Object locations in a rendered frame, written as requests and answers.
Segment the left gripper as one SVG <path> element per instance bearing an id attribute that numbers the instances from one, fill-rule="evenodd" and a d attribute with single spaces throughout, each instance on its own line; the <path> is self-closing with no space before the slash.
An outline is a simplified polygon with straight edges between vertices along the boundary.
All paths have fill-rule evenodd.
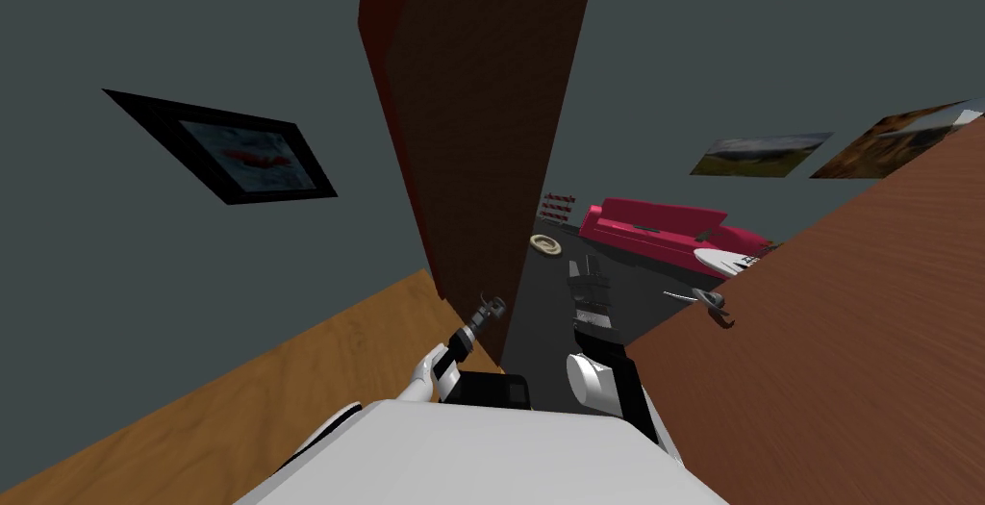
<path id="1" fill-rule="evenodd" d="M 483 294 L 480 295 L 480 304 L 475 313 L 465 322 L 460 330 L 460 338 L 463 341 L 476 341 L 483 333 L 486 326 L 494 320 L 500 319 L 506 312 L 506 303 L 499 297 L 487 299 Z"/>

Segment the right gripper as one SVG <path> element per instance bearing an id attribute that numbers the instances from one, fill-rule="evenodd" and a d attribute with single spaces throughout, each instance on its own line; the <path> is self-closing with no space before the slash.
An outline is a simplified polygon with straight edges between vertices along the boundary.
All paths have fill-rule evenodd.
<path id="1" fill-rule="evenodd" d="M 586 256 L 586 274 L 581 274 L 575 260 L 568 262 L 568 286 L 574 302 L 574 321 L 613 330 L 610 317 L 609 279 L 603 275 L 601 265 L 595 255 Z"/>

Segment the red and white rack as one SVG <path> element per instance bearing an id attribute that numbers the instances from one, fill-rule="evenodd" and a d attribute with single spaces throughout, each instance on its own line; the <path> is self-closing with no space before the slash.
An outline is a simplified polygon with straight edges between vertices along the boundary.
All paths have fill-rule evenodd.
<path id="1" fill-rule="evenodd" d="M 576 198 L 573 195 L 548 192 L 542 198 L 539 218 L 545 222 L 564 224 L 569 221 L 575 202 Z"/>

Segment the red sofa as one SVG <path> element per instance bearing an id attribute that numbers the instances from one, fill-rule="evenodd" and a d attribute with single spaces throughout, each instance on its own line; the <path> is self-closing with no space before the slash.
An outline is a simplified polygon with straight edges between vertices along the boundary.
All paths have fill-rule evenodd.
<path id="1" fill-rule="evenodd" d="M 579 236 L 648 259 L 724 279 L 702 264 L 697 249 L 743 255 L 760 252 L 770 241 L 745 229 L 727 226 L 727 213 L 695 207 L 606 198 L 591 206 Z"/>

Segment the white low table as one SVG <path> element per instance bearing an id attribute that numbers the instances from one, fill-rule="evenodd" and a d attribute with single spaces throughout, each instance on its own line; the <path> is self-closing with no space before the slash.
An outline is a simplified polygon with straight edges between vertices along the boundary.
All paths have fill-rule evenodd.
<path id="1" fill-rule="evenodd" d="M 727 279 L 735 277 L 760 261 L 758 257 L 715 249 L 715 247 L 698 247 L 694 250 L 694 255 L 700 263 Z"/>

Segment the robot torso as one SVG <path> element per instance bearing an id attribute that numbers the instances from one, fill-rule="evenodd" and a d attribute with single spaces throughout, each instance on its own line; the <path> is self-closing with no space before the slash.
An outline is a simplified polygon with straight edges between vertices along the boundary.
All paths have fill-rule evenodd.
<path id="1" fill-rule="evenodd" d="M 352 403 L 234 505 L 728 505 L 617 417 Z"/>

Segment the green landscape picture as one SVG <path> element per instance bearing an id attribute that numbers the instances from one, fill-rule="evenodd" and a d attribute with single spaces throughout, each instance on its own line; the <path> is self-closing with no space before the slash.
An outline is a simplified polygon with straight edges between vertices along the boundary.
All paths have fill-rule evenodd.
<path id="1" fill-rule="evenodd" d="M 697 161 L 692 176 L 783 178 L 833 135 L 717 139 Z"/>

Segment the brown wooden door leaf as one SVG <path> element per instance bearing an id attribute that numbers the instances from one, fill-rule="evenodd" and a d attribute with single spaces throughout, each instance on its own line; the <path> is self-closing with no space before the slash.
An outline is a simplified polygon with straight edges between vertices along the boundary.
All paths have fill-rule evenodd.
<path id="1" fill-rule="evenodd" d="M 985 118 L 628 348 L 729 505 L 985 505 Z"/>

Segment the black framed picture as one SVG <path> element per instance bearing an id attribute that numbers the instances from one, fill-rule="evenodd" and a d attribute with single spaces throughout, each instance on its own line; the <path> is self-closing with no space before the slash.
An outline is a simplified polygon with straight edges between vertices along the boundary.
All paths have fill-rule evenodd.
<path id="1" fill-rule="evenodd" d="M 294 123 L 105 93 L 225 204 L 337 196 Z"/>

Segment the brown landscape picture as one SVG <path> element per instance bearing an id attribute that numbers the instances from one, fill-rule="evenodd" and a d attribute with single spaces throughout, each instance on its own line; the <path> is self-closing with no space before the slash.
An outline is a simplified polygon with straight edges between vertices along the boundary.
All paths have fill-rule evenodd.
<path id="1" fill-rule="evenodd" d="M 881 118 L 811 177 L 884 179 L 985 110 L 985 98 Z"/>

